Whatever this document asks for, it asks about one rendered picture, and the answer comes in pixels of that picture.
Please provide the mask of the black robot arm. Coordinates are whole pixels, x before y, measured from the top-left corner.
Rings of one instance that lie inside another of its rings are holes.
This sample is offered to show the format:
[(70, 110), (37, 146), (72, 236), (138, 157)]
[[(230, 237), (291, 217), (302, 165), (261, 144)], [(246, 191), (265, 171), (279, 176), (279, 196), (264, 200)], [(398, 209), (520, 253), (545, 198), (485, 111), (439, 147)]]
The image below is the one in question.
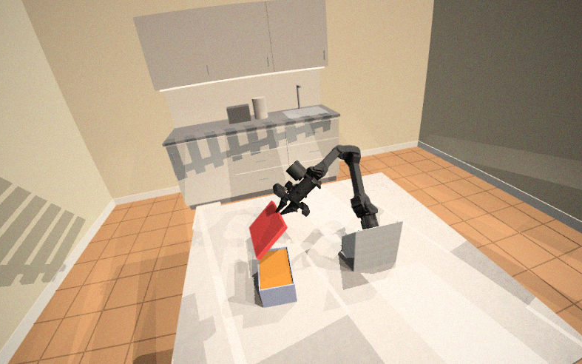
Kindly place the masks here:
[(296, 160), (286, 172), (299, 183), (300, 187), (307, 193), (310, 193), (316, 186), (321, 189), (322, 181), (328, 171), (328, 167), (339, 157), (345, 160), (348, 165), (351, 183), (353, 187), (353, 198), (350, 199), (351, 208), (358, 218), (361, 218), (362, 229), (370, 229), (379, 226), (376, 214), (378, 208), (374, 206), (370, 198), (365, 194), (362, 182), (362, 175), (359, 168), (361, 151), (353, 145), (337, 145), (332, 151), (316, 166), (310, 166), (307, 169)]

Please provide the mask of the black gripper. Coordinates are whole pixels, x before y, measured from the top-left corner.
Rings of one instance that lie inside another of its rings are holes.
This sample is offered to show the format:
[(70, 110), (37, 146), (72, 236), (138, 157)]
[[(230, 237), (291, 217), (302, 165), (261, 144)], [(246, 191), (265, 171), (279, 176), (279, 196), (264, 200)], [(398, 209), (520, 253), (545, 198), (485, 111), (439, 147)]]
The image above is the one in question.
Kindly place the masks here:
[(288, 214), (291, 212), (298, 212), (298, 208), (302, 210), (302, 214), (304, 216), (308, 216), (310, 214), (310, 209), (308, 205), (304, 202), (300, 202), (303, 198), (307, 198), (307, 192), (305, 192), (299, 184), (295, 185), (296, 187), (293, 188), (289, 193), (285, 192), (285, 188), (281, 186), (279, 183), (273, 185), (274, 194), (281, 198), (280, 204), (277, 207), (276, 213), (278, 213), (282, 208), (287, 205), (287, 202), (290, 201), (289, 205), (281, 211), (281, 215)]

